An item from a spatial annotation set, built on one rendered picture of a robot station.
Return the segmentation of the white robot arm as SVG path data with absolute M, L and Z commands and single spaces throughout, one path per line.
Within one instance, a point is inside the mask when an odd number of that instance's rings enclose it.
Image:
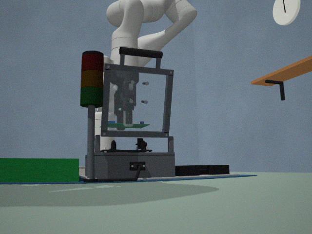
M 163 14 L 173 25 L 159 33 L 138 38 L 142 23 L 158 21 Z M 112 34 L 111 58 L 104 55 L 104 64 L 120 64 L 120 47 L 160 51 L 196 16 L 197 10 L 187 0 L 118 0 L 112 3 L 107 8 L 106 17 L 119 28 Z M 151 59 L 125 55 L 124 65 L 144 67 Z

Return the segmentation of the green bin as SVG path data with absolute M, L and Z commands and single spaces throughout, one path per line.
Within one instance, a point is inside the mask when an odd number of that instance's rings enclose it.
M 79 182 L 79 158 L 0 158 L 0 182 Z

